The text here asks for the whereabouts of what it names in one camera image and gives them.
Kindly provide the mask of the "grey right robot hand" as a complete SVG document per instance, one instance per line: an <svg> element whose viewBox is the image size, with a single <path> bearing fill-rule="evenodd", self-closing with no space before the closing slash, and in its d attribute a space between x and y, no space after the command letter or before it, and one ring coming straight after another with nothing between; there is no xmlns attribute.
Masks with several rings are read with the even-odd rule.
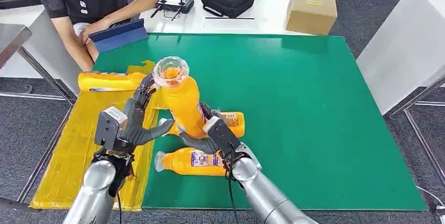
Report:
<svg viewBox="0 0 445 224"><path fill-rule="evenodd" d="M217 116L220 119L222 118L220 111L211 109L205 102L199 102L199 106L202 109L206 119L210 119L212 116ZM181 132L179 134L179 138L182 140L184 145L200 150L206 154L214 154L219 150L219 147L215 144L215 142L208 137L197 139L192 138L186 132Z"/></svg>

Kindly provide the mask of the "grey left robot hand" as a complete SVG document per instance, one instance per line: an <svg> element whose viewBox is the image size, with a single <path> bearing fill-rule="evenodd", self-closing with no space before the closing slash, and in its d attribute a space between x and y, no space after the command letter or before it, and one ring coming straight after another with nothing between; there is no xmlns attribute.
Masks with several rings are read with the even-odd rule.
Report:
<svg viewBox="0 0 445 224"><path fill-rule="evenodd" d="M143 127L145 110L156 88L152 74L146 75L134 91L133 97L126 102L123 113L128 117L125 129L118 134L118 138L134 145L144 145L157 137L169 132L174 124L173 119L167 119L160 126L150 129Z"/></svg>

